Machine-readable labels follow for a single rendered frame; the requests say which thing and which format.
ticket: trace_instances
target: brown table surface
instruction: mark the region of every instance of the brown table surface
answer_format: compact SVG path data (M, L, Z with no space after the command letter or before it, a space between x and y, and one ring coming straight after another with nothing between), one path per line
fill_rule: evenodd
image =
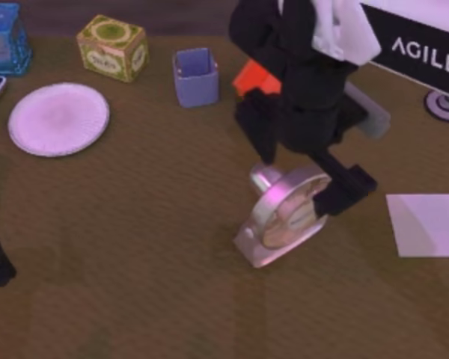
M449 124L426 114L426 89L358 72L392 128L381 141L352 131L335 152L378 192L257 270L232 244L256 201L257 157L231 115L239 51L219 37L153 37L150 66L124 84L84 70L73 39L33 46L30 73L0 101L0 239L19 271L0 289L0 359L449 358L449 260L398 258L385 204L449 193ZM199 46L214 51L222 100L182 109L171 56ZM109 128L74 156L30 156L7 117L56 82L101 91Z

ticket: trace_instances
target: white sheet of paper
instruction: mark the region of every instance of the white sheet of paper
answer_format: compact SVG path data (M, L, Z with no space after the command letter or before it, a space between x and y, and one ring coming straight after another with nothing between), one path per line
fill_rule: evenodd
M449 194L388 194L400 257L449 257Z

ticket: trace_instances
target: black label with white text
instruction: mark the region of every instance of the black label with white text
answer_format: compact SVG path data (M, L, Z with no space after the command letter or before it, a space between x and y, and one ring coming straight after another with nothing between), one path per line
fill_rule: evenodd
M449 93L449 33L363 5L381 43L373 62Z

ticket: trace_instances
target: purple container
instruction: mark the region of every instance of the purple container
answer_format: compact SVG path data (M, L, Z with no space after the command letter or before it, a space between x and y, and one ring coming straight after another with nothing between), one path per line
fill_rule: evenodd
M173 57L174 86L184 108L211 105L219 99L218 66L208 48L178 51Z

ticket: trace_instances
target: blue basket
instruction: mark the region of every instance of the blue basket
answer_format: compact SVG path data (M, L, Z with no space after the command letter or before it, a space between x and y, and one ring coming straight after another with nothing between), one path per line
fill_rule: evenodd
M0 75L21 76L30 64L31 49L19 10L16 3L0 3Z
M182 107L211 105L219 99L218 67L207 48L182 50L173 58L174 86Z

